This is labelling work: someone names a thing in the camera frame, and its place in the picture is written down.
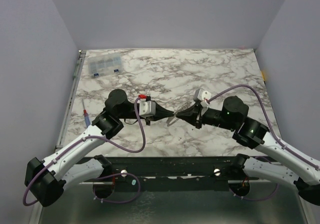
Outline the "key with blue tag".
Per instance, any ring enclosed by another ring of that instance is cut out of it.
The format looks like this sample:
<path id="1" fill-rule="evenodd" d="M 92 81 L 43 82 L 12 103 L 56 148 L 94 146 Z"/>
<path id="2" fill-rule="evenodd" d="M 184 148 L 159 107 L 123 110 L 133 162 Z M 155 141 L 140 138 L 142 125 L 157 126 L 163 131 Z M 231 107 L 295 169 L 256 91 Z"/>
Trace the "key with blue tag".
<path id="1" fill-rule="evenodd" d="M 177 112 L 186 110 L 186 109 L 190 108 L 192 105 L 193 105 L 192 102 L 186 102 L 185 104 L 181 105 L 181 106 L 177 109 Z"/>

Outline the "silver metal bottle opener keychain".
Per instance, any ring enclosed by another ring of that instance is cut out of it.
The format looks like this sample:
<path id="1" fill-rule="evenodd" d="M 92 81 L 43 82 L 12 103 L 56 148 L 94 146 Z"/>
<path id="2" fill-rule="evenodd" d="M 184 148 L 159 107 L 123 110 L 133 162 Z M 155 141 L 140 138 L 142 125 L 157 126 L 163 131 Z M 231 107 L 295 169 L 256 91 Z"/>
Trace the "silver metal bottle opener keychain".
<path id="1" fill-rule="evenodd" d="M 178 121 L 178 118 L 177 117 L 170 117 L 167 119 L 166 121 L 166 125 L 169 127 L 171 125 L 173 125 L 174 123 L 176 123 Z"/>

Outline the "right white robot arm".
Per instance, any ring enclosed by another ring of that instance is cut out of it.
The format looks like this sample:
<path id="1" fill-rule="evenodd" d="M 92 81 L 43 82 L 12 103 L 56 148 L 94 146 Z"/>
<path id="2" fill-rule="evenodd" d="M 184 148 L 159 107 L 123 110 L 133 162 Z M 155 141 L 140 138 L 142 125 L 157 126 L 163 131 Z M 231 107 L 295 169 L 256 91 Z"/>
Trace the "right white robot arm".
<path id="1" fill-rule="evenodd" d="M 200 129 L 211 125 L 233 131 L 232 138 L 242 146 L 268 155 L 279 165 L 261 162 L 253 157 L 238 154 L 230 166 L 230 175 L 240 180 L 244 176 L 265 179 L 291 187 L 305 201 L 320 204 L 320 163 L 311 164 L 313 159 L 301 152 L 293 155 L 295 149 L 288 144 L 281 146 L 272 136 L 270 129 L 250 117 L 249 107 L 237 96 L 224 100 L 220 111 L 203 107 L 196 101 L 190 108 L 178 112 L 176 117 Z"/>

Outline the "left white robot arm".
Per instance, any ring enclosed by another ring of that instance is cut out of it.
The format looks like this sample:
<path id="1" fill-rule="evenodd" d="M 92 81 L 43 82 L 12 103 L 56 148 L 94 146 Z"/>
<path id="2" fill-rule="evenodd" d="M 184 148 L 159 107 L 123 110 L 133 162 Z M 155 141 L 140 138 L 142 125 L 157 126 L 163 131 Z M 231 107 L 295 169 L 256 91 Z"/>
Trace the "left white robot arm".
<path id="1" fill-rule="evenodd" d="M 146 146 L 146 135 L 142 132 L 142 147 L 130 150 L 116 144 L 111 139 L 124 127 L 122 120 L 136 119 L 142 128 L 142 120 L 147 124 L 172 117 L 174 113 L 153 101 L 149 96 L 139 95 L 135 102 L 128 101 L 122 89 L 115 89 L 108 95 L 104 108 L 92 123 L 68 145 L 55 153 L 39 160 L 31 159 L 26 168 L 26 191 L 22 198 L 25 206 L 39 202 L 48 207 L 56 202 L 66 187 L 86 180 L 95 179 L 103 182 L 111 174 L 111 170 L 102 159 L 91 159 L 88 163 L 78 162 L 98 146 L 108 142 L 128 152 L 140 153 Z"/>

